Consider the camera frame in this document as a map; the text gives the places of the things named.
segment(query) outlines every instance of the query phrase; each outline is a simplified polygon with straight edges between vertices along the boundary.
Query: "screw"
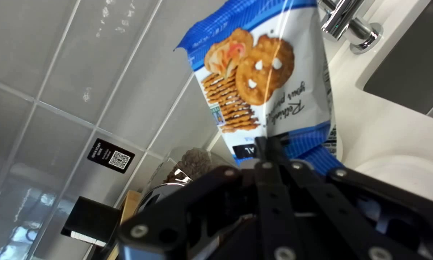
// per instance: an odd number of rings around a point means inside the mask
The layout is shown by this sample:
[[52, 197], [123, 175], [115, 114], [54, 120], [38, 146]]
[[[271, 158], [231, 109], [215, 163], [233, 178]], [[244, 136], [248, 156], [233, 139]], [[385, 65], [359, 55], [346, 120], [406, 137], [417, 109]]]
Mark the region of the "screw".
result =
[[278, 247], [275, 250], [275, 260], [296, 260], [296, 259], [297, 259], [297, 256], [288, 247]]
[[264, 168], [264, 169], [273, 169], [273, 163], [271, 163], [271, 162], [264, 162], [264, 163], [262, 163], [262, 168]]
[[225, 175], [226, 175], [226, 176], [233, 176], [235, 172], [233, 172], [233, 171], [226, 171]]
[[141, 237], [145, 237], [148, 233], [148, 227], [147, 226], [135, 226], [132, 230], [131, 230], [131, 236], [133, 239], [141, 239]]
[[300, 163], [300, 162], [294, 162], [291, 166], [293, 166], [293, 169], [301, 169], [301, 168], [303, 168], [303, 163]]
[[339, 178], [343, 178], [343, 176], [348, 175], [343, 169], [338, 169], [335, 174], [336, 174], [336, 176], [339, 176]]
[[391, 253], [383, 247], [370, 249], [370, 257], [371, 260], [393, 260]]

